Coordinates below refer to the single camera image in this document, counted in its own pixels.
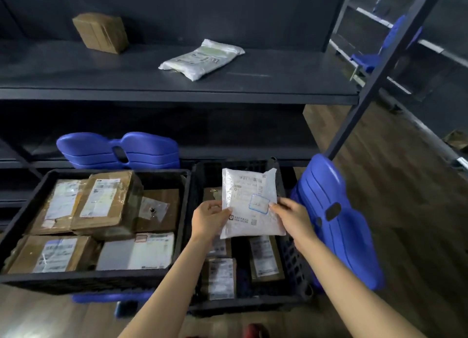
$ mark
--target human arm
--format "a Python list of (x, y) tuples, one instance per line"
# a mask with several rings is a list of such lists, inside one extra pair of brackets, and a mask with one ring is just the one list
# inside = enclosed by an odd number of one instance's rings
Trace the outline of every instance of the human arm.
[(307, 210), (279, 198), (271, 209), (281, 218), (299, 252), (310, 264), (325, 293), (354, 338), (423, 338), (423, 335), (377, 294), (369, 290), (313, 230)]
[(189, 242), (119, 338), (172, 338), (179, 335), (215, 235), (227, 222), (231, 210), (221, 211), (221, 201), (203, 202), (193, 213)]

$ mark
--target white plastic mailer bag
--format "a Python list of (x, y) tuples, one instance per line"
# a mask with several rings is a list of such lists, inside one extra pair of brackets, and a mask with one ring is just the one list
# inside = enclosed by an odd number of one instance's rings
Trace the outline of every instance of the white plastic mailer bag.
[(233, 212), (221, 239), (236, 236), (286, 235), (278, 216), (270, 210), (277, 203), (276, 169), (265, 173), (223, 169), (223, 209)]
[(161, 63), (159, 69), (173, 69), (183, 73), (191, 81), (196, 81), (244, 53), (242, 47), (205, 39), (202, 46), (195, 51), (167, 60)]

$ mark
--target blue chair backrest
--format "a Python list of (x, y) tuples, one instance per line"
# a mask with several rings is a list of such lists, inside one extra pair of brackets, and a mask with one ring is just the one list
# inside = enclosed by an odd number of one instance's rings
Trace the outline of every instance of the blue chair backrest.
[[(366, 219), (352, 209), (345, 181), (328, 158), (323, 155), (312, 158), (291, 198), (306, 207), (319, 239), (367, 287), (374, 290), (383, 285), (383, 273)], [(341, 206), (341, 211), (327, 220), (327, 210), (335, 203)], [(314, 284), (321, 287), (317, 279)]]
[[(401, 24), (404, 22), (405, 19), (406, 19), (406, 16), (402, 15), (400, 18), (398, 18), (395, 24), (393, 24), (393, 27), (390, 29), (390, 32), (388, 33), (387, 37), (383, 41), (382, 49), (380, 51), (381, 53), (385, 49), (387, 49), (392, 44), (392, 42), (395, 41), (396, 33), (398, 32), (398, 29), (400, 28)], [(419, 35), (421, 34), (422, 31), (423, 31), (423, 27), (420, 27), (418, 31), (416, 32), (415, 36), (413, 37), (413, 39), (409, 42), (408, 46), (406, 46), (406, 48), (409, 48), (413, 44), (413, 42), (415, 42), (419, 38)]]
[[(78, 169), (178, 169), (179, 146), (167, 137), (129, 132), (109, 140), (99, 134), (80, 132), (61, 136), (57, 147)], [(121, 148), (128, 162), (116, 155)]]

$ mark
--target black plastic crate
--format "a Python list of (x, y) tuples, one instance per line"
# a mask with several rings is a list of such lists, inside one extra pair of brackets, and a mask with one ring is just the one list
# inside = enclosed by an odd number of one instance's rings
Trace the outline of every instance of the black plastic crate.
[[(250, 170), (265, 172), (276, 168), (276, 187), (278, 196), (285, 196), (281, 171), (274, 159), (265, 161), (225, 161), (200, 162), (192, 169), (192, 182), (187, 208), (184, 246), (190, 239), (191, 217), (193, 211), (202, 202), (203, 189), (222, 186), (222, 169)], [(189, 312), (196, 316), (212, 316), (248, 310), (277, 310), (291, 308), (312, 298), (312, 271), (305, 259), (297, 252), (293, 239), (289, 236), (276, 236), (278, 249), (284, 269), (285, 280), (263, 284), (251, 284), (250, 280), (250, 245), (248, 237), (233, 237), (233, 257), (237, 261), (236, 299), (209, 301), (200, 293), (199, 285), (192, 298)]]
[[(51, 170), (32, 192), (30, 199), (8, 225), (0, 241), (0, 263), (10, 255), (28, 224), (53, 190), (58, 179), (85, 179), (91, 174), (112, 170)], [(185, 215), (189, 198), (191, 172), (189, 170), (137, 171), (145, 189), (179, 189), (179, 222), (175, 234), (173, 262), (181, 252)], [(167, 269), (111, 270), (87, 272), (50, 272), (0, 275), (0, 283), (47, 294), (73, 294), (83, 292), (120, 292), (128, 289), (156, 288)]]

